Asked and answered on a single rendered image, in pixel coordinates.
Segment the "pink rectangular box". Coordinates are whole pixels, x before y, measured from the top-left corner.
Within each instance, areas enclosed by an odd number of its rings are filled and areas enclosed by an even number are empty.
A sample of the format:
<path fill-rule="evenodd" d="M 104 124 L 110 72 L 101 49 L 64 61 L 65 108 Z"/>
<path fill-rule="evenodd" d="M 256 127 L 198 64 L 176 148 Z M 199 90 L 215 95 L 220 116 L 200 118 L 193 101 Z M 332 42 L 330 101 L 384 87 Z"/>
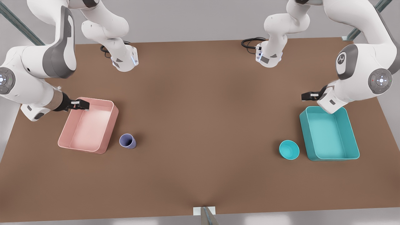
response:
<path fill-rule="evenodd" d="M 58 146 L 80 152 L 104 154 L 119 109 L 113 101 L 81 97 L 89 102 L 88 111 L 71 110 L 58 140 Z"/>

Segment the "teal rectangular box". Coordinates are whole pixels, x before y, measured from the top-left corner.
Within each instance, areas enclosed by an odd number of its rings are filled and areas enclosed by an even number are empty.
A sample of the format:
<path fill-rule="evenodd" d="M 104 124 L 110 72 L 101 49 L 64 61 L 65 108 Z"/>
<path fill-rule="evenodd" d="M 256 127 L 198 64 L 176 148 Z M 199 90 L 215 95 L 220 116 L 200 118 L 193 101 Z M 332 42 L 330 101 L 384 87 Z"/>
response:
<path fill-rule="evenodd" d="M 347 161 L 360 157 L 345 108 L 328 114 L 319 106 L 308 106 L 299 119 L 309 160 Z"/>

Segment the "teal bowl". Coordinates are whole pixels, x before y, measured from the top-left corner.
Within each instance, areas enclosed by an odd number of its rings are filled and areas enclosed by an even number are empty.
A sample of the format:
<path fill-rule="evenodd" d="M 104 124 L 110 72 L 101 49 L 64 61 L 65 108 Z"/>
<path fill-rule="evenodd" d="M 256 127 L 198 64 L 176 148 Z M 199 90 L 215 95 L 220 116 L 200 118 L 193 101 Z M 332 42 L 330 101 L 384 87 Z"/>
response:
<path fill-rule="evenodd" d="M 279 145 L 279 154 L 287 160 L 294 160 L 298 158 L 300 150 L 298 145 L 291 140 L 284 140 Z"/>

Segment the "lavender cup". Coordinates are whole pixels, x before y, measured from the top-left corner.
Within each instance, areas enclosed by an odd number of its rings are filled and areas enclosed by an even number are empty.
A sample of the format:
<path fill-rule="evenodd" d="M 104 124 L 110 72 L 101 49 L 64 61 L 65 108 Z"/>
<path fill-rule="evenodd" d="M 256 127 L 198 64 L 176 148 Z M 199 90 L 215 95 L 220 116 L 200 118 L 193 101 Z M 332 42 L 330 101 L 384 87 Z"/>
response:
<path fill-rule="evenodd" d="M 136 140 L 131 134 L 123 134 L 119 139 L 119 144 L 127 149 L 133 149 L 136 147 Z"/>

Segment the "silver frame post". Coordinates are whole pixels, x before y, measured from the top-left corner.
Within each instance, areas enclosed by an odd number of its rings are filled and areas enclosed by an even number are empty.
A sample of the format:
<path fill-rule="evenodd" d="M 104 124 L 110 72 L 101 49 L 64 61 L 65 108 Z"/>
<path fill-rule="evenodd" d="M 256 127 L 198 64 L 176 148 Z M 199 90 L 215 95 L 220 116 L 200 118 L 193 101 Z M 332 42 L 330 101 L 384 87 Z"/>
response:
<path fill-rule="evenodd" d="M 359 34 L 363 34 L 367 43 L 381 44 L 394 42 L 390 30 L 387 28 L 381 12 L 393 0 L 379 0 L 373 6 L 369 0 L 344 0 L 344 9 L 339 20 L 340 23 L 354 27 L 343 41 L 354 41 Z"/>
<path fill-rule="evenodd" d="M 194 216 L 199 215 L 201 217 L 201 225 L 220 225 L 217 219 L 215 218 L 216 215 L 215 206 L 194 207 L 193 215 Z"/>
<path fill-rule="evenodd" d="M 20 33 L 22 33 L 28 40 L 36 46 L 44 46 L 43 41 L 36 36 L 1 0 L 0 0 L 0 14 L 6 18 Z"/>

